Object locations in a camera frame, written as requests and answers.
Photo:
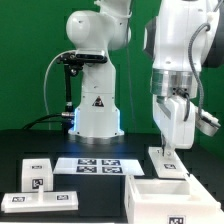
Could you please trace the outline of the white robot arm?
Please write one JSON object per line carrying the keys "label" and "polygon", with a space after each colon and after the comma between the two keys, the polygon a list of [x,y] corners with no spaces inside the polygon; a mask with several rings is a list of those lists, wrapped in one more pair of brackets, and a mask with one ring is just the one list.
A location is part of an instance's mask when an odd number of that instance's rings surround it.
{"label": "white robot arm", "polygon": [[163,151],[192,147],[196,130],[216,130],[204,111],[201,73],[223,60],[223,0],[158,0],[155,17],[132,0],[96,0],[73,12],[66,33],[72,69],[82,75],[71,139],[111,144],[128,133],[160,135]]}

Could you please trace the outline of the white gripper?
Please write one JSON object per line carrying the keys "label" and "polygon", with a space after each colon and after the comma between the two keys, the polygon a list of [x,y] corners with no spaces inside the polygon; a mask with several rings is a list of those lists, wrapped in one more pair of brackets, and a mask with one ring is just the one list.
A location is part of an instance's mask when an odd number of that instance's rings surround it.
{"label": "white gripper", "polygon": [[163,98],[153,96],[153,119],[161,131],[162,156],[166,143],[173,149],[189,149],[195,132],[195,106],[190,104],[187,120],[184,120],[187,102],[179,96]]}

